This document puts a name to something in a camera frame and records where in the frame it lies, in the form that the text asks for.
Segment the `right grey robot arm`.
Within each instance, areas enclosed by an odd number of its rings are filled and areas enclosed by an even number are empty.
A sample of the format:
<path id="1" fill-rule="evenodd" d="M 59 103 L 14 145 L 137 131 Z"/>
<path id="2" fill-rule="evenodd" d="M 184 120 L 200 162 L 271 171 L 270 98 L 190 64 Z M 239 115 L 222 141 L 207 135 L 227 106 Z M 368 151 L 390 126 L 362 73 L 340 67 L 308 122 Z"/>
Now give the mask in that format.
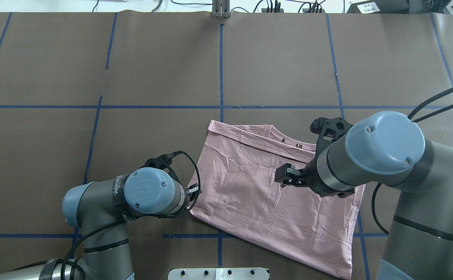
<path id="1" fill-rule="evenodd" d="M 381 183 L 401 192 L 378 280 L 453 280 L 453 147 L 427 139 L 418 124 L 382 111 L 352 125 L 318 118 L 315 158 L 275 171 L 282 187 L 308 187 L 320 197 L 353 195 Z"/>

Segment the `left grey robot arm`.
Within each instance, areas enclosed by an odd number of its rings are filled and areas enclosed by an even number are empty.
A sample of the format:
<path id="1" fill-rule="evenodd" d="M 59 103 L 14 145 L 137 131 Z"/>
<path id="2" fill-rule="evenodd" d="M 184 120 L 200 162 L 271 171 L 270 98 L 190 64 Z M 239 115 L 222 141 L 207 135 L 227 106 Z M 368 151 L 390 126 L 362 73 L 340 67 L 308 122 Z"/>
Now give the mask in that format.
<path id="1" fill-rule="evenodd" d="M 199 182 L 184 187 L 152 167 L 74 187 L 63 198 L 63 215 L 81 229 L 82 238 L 65 257 L 0 273 L 0 280 L 134 280 L 127 224 L 141 217 L 186 215 L 200 192 Z"/>

